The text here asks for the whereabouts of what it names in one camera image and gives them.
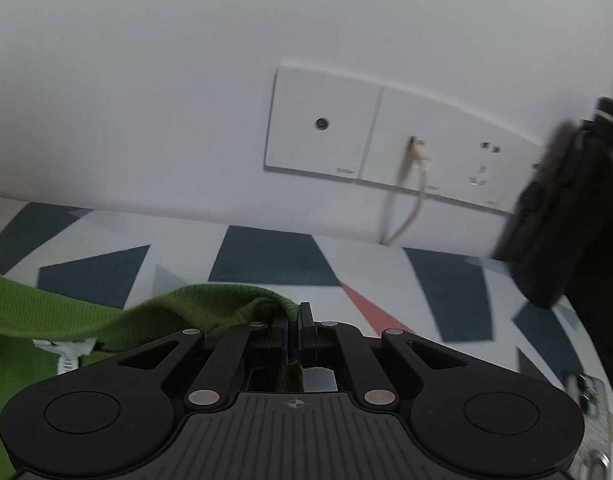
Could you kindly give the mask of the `green ribbed knit sweater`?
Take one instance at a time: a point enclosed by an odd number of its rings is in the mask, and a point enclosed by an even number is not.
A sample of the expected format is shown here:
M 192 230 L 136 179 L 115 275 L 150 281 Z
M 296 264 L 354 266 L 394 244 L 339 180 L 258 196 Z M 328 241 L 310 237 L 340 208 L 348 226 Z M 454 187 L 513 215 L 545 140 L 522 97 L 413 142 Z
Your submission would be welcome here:
M 84 364 L 93 364 L 184 328 L 216 338 L 253 321 L 294 321 L 297 304 L 265 288 L 235 284 L 189 285 L 130 310 L 45 292 L 0 276 L 0 411 L 16 393 L 55 376 L 57 358 L 35 341 L 95 339 Z M 14 473 L 0 442 L 0 479 Z

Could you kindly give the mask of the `geometric patterned bed sheet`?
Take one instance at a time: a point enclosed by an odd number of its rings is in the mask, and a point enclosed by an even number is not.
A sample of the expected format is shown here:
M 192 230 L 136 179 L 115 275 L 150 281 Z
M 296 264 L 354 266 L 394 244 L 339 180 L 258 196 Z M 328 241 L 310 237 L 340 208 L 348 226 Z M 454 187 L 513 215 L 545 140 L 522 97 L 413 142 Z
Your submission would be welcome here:
M 256 285 L 316 320 L 410 330 L 558 387 L 607 376 L 569 301 L 535 307 L 488 258 L 0 198 L 0 275 L 118 310 L 192 284 Z

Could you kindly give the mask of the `white wall socket panel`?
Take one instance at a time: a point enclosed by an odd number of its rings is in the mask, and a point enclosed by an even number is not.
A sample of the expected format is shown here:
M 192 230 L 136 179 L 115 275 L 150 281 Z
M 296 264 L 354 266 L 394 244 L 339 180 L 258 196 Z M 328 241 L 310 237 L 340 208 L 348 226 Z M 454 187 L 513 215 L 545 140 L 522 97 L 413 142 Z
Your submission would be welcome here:
M 279 66 L 268 168 L 417 191 L 421 181 L 405 159 L 413 139 L 428 157 L 429 194 L 504 212 L 512 211 L 545 152 L 520 134 L 429 96 Z

